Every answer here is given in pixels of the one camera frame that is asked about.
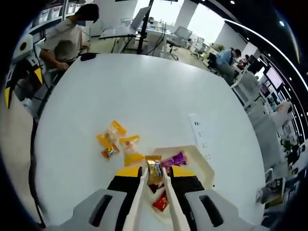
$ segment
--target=snack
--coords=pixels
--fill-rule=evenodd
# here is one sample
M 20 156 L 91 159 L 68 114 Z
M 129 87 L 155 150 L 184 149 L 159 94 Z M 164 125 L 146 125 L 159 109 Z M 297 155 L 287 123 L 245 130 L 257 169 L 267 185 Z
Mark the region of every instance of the snack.
M 166 169 L 166 172 L 169 173 L 169 168 L 171 165 L 186 165 L 187 158 L 184 155 L 184 152 L 180 152 L 179 154 L 162 161 L 162 167 Z
M 159 183 L 163 179 L 163 168 L 160 155 L 146 155 L 145 162 L 149 169 L 148 184 Z
M 117 146 L 115 144 L 113 144 L 111 146 L 111 148 L 106 148 L 104 151 L 102 151 L 102 155 L 103 157 L 105 157 L 106 159 L 109 160 L 109 158 L 113 155 L 113 154 L 116 154 L 116 153 L 119 153 L 119 149 L 117 148 Z
M 124 136 L 126 130 L 115 120 L 112 121 L 109 128 L 106 129 L 104 134 L 98 134 L 96 138 L 105 148 L 112 148 L 117 138 Z
M 140 136 L 132 136 L 128 138 L 119 139 L 120 144 L 124 147 L 124 166 L 130 166 L 144 159 L 136 148 L 136 142 L 139 140 Z
M 152 206 L 157 208 L 159 211 L 163 212 L 164 209 L 167 207 L 169 204 L 168 199 L 167 199 L 167 193 L 166 191 L 161 194 L 161 196 L 155 201 Z
M 150 184 L 149 188 L 152 190 L 153 193 L 155 193 L 158 189 L 164 187 L 163 181 L 160 181 L 159 183 Z

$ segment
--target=beige t-shirt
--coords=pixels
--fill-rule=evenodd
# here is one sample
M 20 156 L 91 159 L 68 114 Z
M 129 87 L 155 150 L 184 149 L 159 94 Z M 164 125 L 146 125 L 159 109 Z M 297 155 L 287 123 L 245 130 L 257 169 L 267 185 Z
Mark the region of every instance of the beige t-shirt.
M 81 27 L 66 18 L 46 36 L 46 40 L 41 47 L 53 51 L 55 59 L 64 62 L 73 60 L 78 56 L 80 45 Z

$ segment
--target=window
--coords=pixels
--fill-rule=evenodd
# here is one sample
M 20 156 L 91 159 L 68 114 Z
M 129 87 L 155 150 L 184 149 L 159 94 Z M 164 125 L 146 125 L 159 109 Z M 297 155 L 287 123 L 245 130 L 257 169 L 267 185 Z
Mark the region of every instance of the window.
M 204 38 L 205 42 L 213 43 L 216 41 L 225 21 L 202 4 L 198 4 L 187 29 L 193 34 Z
M 149 5 L 150 0 L 138 0 L 134 17 L 137 15 L 140 8 Z M 151 8 L 150 17 L 153 17 L 155 21 L 163 21 L 168 25 L 174 25 L 179 15 L 180 9 L 184 3 L 184 0 L 167 1 L 167 0 L 155 0 Z

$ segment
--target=man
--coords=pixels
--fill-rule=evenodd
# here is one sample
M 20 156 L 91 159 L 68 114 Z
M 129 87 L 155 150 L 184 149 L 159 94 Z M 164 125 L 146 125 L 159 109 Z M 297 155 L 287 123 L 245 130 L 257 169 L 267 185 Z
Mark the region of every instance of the man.
M 298 147 L 298 145 L 293 146 L 291 151 L 286 156 L 288 160 L 288 165 L 293 166 L 298 161 L 300 154 L 303 153 L 305 149 L 306 149 L 305 145 L 302 145 L 301 147 Z
M 65 71 L 75 61 L 79 50 L 89 49 L 82 43 L 81 26 L 85 21 L 94 21 L 99 18 L 99 9 L 96 4 L 81 6 L 75 15 L 66 18 L 57 24 L 51 33 L 46 36 L 39 54 L 46 66 Z
M 234 69 L 232 65 L 235 59 L 242 55 L 239 49 L 224 50 L 216 55 L 216 69 L 221 73 L 222 77 L 231 86 L 235 79 Z

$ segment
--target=person sitting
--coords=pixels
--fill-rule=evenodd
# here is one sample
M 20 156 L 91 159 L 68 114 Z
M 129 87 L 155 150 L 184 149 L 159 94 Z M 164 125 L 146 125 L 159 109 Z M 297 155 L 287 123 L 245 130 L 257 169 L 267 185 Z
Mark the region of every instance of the person sitting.
M 65 71 L 76 60 L 79 50 L 89 50 L 89 46 L 82 42 L 82 30 L 85 21 L 99 18 L 99 8 L 96 4 L 86 4 L 78 11 L 57 24 L 46 36 L 42 44 L 40 58 L 49 69 L 56 68 Z
M 240 70 L 244 70 L 244 68 L 248 65 L 248 59 L 249 59 L 249 55 L 246 54 L 245 55 L 245 58 L 244 59 L 241 59 L 239 61 L 239 64 L 237 64 L 237 67 L 240 69 Z
M 216 69 L 221 73 L 222 77 L 231 86 L 235 79 L 235 71 L 232 65 L 235 59 L 242 55 L 239 49 L 224 50 L 216 55 Z

